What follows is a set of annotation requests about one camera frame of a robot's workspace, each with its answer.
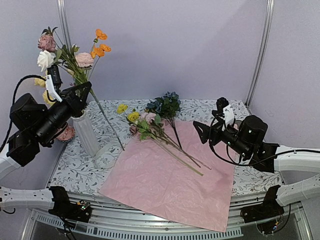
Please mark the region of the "pink peony flower stem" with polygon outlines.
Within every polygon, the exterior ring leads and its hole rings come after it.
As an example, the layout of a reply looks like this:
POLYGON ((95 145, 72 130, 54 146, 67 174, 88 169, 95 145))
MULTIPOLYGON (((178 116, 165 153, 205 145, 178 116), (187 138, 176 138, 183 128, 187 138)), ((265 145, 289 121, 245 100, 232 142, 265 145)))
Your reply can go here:
POLYGON ((88 70, 88 66, 92 61, 90 60, 90 54, 87 52, 80 52, 79 46, 73 44, 70 48, 70 53, 72 56, 71 63, 70 63, 70 74, 72 75, 74 82, 76 85, 83 84, 87 82, 86 71, 88 70))

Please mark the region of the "white ribbed ceramic vase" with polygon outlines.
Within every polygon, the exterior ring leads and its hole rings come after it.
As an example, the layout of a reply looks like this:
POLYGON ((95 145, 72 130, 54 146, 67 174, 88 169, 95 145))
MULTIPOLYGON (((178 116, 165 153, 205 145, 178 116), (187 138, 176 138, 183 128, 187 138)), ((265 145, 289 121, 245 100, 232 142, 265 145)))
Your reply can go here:
POLYGON ((101 149, 101 146, 97 140, 92 122, 88 117, 87 112, 83 110, 81 116, 72 117, 72 120, 75 133, 80 140, 81 146, 90 156, 96 156, 97 152, 101 149))

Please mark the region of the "pale yellow rose stem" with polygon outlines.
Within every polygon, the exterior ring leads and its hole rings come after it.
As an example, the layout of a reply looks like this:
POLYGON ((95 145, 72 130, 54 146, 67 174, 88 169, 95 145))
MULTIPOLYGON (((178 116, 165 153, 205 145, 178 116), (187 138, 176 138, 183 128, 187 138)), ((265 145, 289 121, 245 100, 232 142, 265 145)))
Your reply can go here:
POLYGON ((34 85, 45 89, 42 94, 42 98, 44 102, 51 107, 56 102, 56 99, 54 99, 47 90, 47 84, 46 84, 47 76, 48 76, 48 70, 45 71, 45 76, 42 76, 42 78, 37 78, 37 77, 34 78, 34 85))

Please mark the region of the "orange poppy flower stem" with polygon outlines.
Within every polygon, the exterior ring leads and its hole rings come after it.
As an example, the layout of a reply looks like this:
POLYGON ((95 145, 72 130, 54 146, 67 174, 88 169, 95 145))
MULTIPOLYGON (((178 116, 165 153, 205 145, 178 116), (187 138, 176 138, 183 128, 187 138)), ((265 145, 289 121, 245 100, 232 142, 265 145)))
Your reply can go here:
POLYGON ((112 51, 111 47, 105 43, 107 39, 108 36, 104 31, 99 28, 95 30, 95 37, 93 39, 93 44, 89 53, 91 63, 87 67, 88 70, 86 70, 87 80, 91 78, 99 59, 103 58, 106 53, 112 51))

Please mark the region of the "artificial flower bouquet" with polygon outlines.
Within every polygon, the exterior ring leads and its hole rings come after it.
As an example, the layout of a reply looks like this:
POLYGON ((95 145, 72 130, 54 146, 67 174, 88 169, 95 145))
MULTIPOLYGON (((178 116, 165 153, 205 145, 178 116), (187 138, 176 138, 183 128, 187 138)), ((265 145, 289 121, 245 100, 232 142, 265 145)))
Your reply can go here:
POLYGON ((141 142, 152 140, 171 157, 200 176, 204 175, 199 171, 201 167, 209 170, 212 169, 204 162, 183 150, 179 144, 165 132, 165 123, 158 113, 154 113, 149 109, 138 112, 135 108, 131 112, 127 112, 128 108, 128 105, 120 104, 116 112, 119 115, 125 116, 131 134, 133 136, 137 135, 141 142))

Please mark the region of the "mauve and white rose stem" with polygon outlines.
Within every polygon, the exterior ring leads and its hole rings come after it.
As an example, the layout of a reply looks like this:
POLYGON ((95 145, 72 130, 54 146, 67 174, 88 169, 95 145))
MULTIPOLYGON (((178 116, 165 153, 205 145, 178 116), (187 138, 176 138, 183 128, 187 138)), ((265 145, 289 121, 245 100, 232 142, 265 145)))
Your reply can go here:
POLYGON ((80 47, 76 44, 68 47, 62 42, 56 33, 56 27, 45 28, 38 39, 37 47, 41 52, 53 54, 53 63, 70 74, 75 85, 88 82, 93 75, 98 61, 112 49, 105 43, 108 39, 101 29, 95 30, 95 37, 89 52, 79 52, 80 47))

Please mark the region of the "pink wrapping paper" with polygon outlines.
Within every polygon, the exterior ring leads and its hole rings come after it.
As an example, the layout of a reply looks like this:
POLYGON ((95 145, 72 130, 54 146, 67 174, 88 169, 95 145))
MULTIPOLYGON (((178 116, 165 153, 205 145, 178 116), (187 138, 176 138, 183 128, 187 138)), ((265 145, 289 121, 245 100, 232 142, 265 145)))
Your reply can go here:
POLYGON ((99 193, 145 213, 188 226, 225 232, 234 181, 226 145, 202 144, 190 121, 176 124, 183 152, 166 152, 134 137, 99 193))

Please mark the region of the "cream printed ribbon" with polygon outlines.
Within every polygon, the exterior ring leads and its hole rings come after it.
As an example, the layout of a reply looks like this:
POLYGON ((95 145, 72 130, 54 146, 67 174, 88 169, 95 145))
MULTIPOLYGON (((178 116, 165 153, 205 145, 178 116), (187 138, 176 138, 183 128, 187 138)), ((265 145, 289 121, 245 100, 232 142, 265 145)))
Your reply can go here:
POLYGON ((123 149, 118 143, 110 142, 96 153, 93 164, 96 168, 111 168, 122 152, 123 149))

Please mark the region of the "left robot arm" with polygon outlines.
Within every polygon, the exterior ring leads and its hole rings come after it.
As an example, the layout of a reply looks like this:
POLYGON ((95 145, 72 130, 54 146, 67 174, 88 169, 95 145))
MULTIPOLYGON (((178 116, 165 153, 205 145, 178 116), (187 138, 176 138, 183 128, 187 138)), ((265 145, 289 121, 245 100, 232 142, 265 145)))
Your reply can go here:
MULTIPOLYGON (((30 93, 22 95, 10 108, 10 120, 18 131, 10 136, 0 153, 0 176, 5 177, 25 167, 40 152, 50 148, 59 131, 72 117, 78 117, 85 108, 90 82, 70 87, 61 92, 60 100, 50 108, 39 104, 30 93)), ((89 204, 72 203, 61 186, 40 190, 0 189, 0 209, 39 208, 58 217, 80 219, 89 216, 89 204)))

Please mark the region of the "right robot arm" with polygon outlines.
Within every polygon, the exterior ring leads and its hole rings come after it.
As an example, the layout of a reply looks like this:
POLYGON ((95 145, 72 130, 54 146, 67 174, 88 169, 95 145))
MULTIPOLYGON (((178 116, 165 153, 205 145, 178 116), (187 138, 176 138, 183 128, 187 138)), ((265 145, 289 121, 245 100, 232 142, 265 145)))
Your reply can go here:
POLYGON ((215 145, 223 142, 235 151, 244 161, 244 167, 252 167, 260 172, 274 173, 302 171, 315 173, 315 176, 292 184, 271 187, 267 194, 271 197, 259 206, 262 218, 269 218, 279 206, 308 200, 320 195, 320 150, 318 148, 296 148, 278 143, 264 142, 268 125, 255 115, 247 116, 239 128, 227 126, 216 115, 210 125, 193 122, 203 144, 208 143, 211 151, 220 160, 215 145))

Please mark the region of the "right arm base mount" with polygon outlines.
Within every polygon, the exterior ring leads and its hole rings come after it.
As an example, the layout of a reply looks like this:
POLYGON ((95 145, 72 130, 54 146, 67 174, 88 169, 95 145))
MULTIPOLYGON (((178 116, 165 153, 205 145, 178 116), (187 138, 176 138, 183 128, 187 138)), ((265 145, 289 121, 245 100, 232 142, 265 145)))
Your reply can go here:
POLYGON ((280 187, 280 185, 270 187, 262 203, 243 207, 240 211, 240 216, 244 222, 251 223, 282 215, 285 212, 284 207, 280 206, 276 201, 280 187))

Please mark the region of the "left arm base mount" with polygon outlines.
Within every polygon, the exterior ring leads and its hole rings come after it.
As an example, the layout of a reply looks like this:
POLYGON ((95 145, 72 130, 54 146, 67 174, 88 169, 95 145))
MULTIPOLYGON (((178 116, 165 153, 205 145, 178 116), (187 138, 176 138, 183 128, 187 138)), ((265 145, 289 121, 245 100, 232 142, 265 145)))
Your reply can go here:
POLYGON ((49 188, 52 193, 53 207, 48 213, 63 219, 88 223, 91 214, 91 203, 86 200, 79 200, 76 203, 70 201, 67 191, 62 186, 52 186, 49 188))

